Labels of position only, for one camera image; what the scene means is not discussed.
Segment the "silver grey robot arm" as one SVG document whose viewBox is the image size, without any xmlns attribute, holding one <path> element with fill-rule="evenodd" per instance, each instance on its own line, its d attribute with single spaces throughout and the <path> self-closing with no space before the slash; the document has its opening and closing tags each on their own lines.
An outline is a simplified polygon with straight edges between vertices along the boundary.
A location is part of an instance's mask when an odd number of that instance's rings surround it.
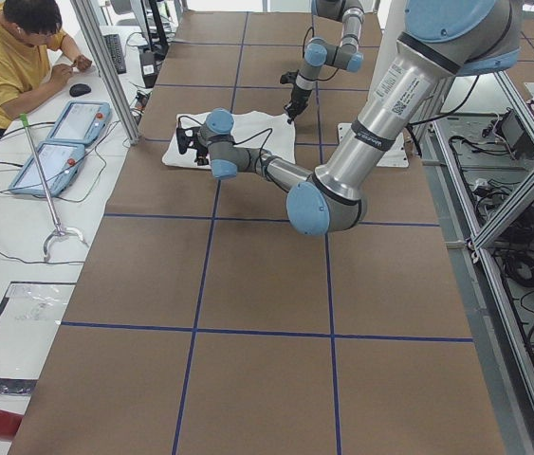
<svg viewBox="0 0 534 455">
<path fill-rule="evenodd" d="M 306 170 L 262 148 L 239 146 L 232 114 L 215 109 L 190 142 L 217 179 L 256 173 L 286 191 L 290 223 L 306 235 L 352 228 L 367 211 L 361 185 L 437 83 L 515 65 L 520 1 L 408 1 L 396 55 L 330 159 Z"/>
<path fill-rule="evenodd" d="M 311 12 L 341 23 L 341 39 L 334 45 L 321 37 L 312 37 L 304 46 L 299 68 L 281 76 L 280 84 L 292 85 L 290 101 L 284 107 L 288 123 L 292 123 L 306 109 L 324 66 L 358 72 L 363 63 L 359 39 L 364 9 L 360 1 L 312 1 Z"/>
</svg>

